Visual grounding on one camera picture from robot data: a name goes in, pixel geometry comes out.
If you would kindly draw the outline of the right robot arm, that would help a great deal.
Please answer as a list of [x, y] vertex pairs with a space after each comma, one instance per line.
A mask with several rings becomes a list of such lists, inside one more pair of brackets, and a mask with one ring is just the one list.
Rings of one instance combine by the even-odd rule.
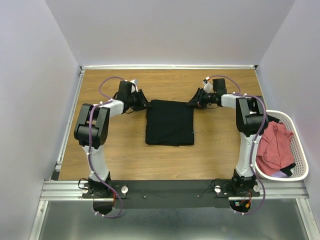
[[208, 105], [235, 110], [236, 128], [240, 134], [240, 150], [233, 176], [214, 180], [217, 197], [244, 197], [246, 194], [259, 196], [256, 172], [256, 157], [262, 134], [268, 126], [268, 116], [263, 99], [241, 92], [227, 93], [225, 78], [221, 75], [208, 76], [203, 87], [197, 89], [188, 107], [205, 109]]

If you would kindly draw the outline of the black t shirt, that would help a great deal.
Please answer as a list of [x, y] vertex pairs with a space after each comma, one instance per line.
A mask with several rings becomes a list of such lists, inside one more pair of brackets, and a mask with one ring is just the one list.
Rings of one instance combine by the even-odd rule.
[[194, 109], [185, 102], [152, 100], [146, 111], [145, 143], [174, 147], [194, 145]]

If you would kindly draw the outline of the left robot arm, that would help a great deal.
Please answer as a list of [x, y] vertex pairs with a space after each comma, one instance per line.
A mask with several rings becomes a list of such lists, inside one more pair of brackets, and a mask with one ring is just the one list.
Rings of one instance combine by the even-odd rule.
[[122, 115], [129, 109], [137, 112], [148, 107], [148, 100], [138, 88], [138, 80], [123, 78], [120, 78], [118, 91], [114, 96], [108, 96], [105, 102], [84, 103], [81, 106], [73, 135], [84, 150], [90, 169], [87, 183], [80, 188], [84, 195], [98, 198], [116, 195], [111, 189], [111, 175], [104, 153], [110, 118]]

